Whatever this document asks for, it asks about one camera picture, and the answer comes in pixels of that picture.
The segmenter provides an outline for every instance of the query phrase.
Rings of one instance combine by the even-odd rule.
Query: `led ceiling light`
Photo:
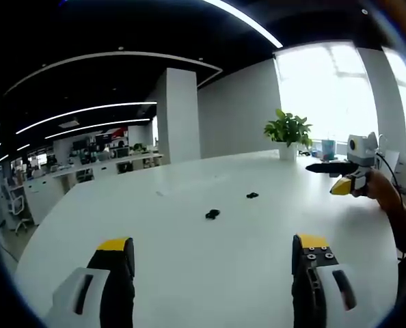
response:
[[[29,144],[29,143],[28,143],[27,145],[25,145],[25,146],[22,146],[22,147],[20,147],[20,148],[16,149],[16,150],[21,150],[21,149],[24,149],[24,148],[26,148],[26,147],[28,147],[28,146],[30,146],[30,144]]]
[[[56,133],[55,135],[49,135],[48,137],[45,137],[45,139],[50,139],[50,138],[56,137],[58,135],[64,135],[66,133],[85,130],[87,128],[96,128],[97,126],[104,126],[104,125],[110,125],[110,124],[121,124],[121,123],[130,123],[130,122],[143,122],[143,121],[149,121],[149,120],[150,120],[149,118],[140,118],[138,120],[117,121],[117,122],[109,122],[109,123],[101,123],[101,124],[89,125],[89,126],[84,126],[83,128],[74,128],[74,129],[69,130],[69,131]]]
[[[260,26],[256,21],[251,19],[249,16],[244,14],[243,12],[240,12],[237,10],[235,7],[232,7],[231,5],[227,4],[226,2],[223,2],[221,0],[203,0],[204,2],[210,3],[211,5],[214,5],[215,7],[218,7],[219,9],[222,9],[229,14],[237,17],[238,19],[241,19],[244,23],[255,29],[258,33],[260,33],[264,38],[266,38],[268,41],[270,41],[272,44],[276,46],[276,48],[282,48],[282,43],[278,41],[274,36],[270,34],[264,27]]]
[[[32,124],[32,125],[30,125],[30,126],[28,126],[26,128],[23,128],[22,130],[19,130],[18,132],[16,132],[16,134],[18,135],[19,133],[24,132],[24,131],[28,130],[29,128],[32,128],[34,126],[37,126],[39,124],[42,124],[42,123],[45,123],[45,122],[48,122],[48,121],[51,121],[51,120],[55,120],[56,118],[62,118],[62,117],[67,116],[67,115],[72,115],[72,114],[75,114],[75,113],[81,113],[82,111],[91,111],[93,109],[100,109],[100,108],[107,108],[107,107],[119,107],[119,106],[131,106],[131,105],[155,105],[155,104],[157,104],[156,101],[143,101],[143,102],[134,102],[134,103],[133,102],[124,102],[122,104],[102,105],[102,106],[95,106],[95,107],[79,109],[77,111],[70,111],[69,113],[60,114],[60,115],[57,115],[57,116],[53,116],[52,118],[47,118],[45,120],[36,122],[35,124]]]

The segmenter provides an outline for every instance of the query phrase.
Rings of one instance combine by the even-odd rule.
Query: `small black object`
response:
[[[249,193],[249,194],[247,195],[247,198],[255,198],[255,197],[258,197],[258,196],[259,196],[258,193]]]
[[[206,218],[210,220],[215,220],[218,214],[219,210],[210,210],[209,213],[206,213]]]

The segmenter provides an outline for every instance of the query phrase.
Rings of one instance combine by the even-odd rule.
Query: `white pillar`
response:
[[[195,72],[167,68],[157,81],[156,98],[163,162],[201,159]]]
[[[406,154],[405,115],[393,71],[383,51],[359,48],[372,87],[380,135],[386,148]]]

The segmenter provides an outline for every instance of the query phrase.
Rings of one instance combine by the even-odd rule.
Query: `ceiling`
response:
[[[96,109],[15,134],[69,111],[145,101],[167,67],[195,71],[204,86],[271,58],[275,50],[244,22],[203,0],[1,2],[1,156],[14,154],[25,144],[41,146],[44,137],[63,131],[58,124],[73,117],[80,126],[151,118],[155,108]],[[258,21],[284,48],[341,39],[371,48],[386,44],[356,1],[226,2]]]

